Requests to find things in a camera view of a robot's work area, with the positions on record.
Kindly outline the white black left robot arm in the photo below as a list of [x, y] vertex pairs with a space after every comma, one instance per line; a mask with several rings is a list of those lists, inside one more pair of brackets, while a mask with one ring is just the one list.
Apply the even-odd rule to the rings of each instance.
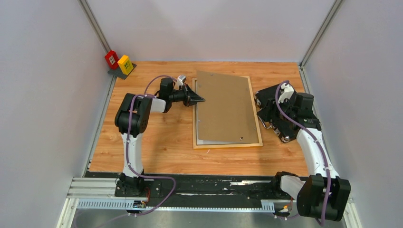
[[115, 126], [124, 146], [124, 168], [115, 189], [117, 197], [137, 197], [145, 192], [142, 139], [150, 114], [166, 113], [175, 102], [189, 107], [205, 101], [186, 84], [184, 75], [177, 78], [162, 75], [158, 79], [160, 86], [155, 94], [147, 89], [142, 94], [127, 93], [116, 113]]

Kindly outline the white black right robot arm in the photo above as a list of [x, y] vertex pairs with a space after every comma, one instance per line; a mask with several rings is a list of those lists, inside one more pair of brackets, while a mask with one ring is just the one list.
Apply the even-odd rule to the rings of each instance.
[[291, 97], [281, 100], [275, 88], [270, 88], [268, 92], [257, 92], [255, 101], [260, 107], [258, 117], [270, 124], [283, 143], [297, 140], [309, 172], [307, 180], [290, 172], [277, 172], [272, 194], [280, 199], [286, 195], [295, 199], [297, 212], [303, 217], [340, 221], [351, 185], [331, 165], [320, 121], [312, 110], [313, 95], [293, 92]]

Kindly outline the brown cardboard backing sheet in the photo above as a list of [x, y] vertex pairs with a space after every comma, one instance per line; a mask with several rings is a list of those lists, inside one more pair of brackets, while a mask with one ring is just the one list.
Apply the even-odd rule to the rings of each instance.
[[204, 101], [196, 105], [198, 139], [225, 143], [260, 143], [249, 80], [199, 71], [196, 93]]

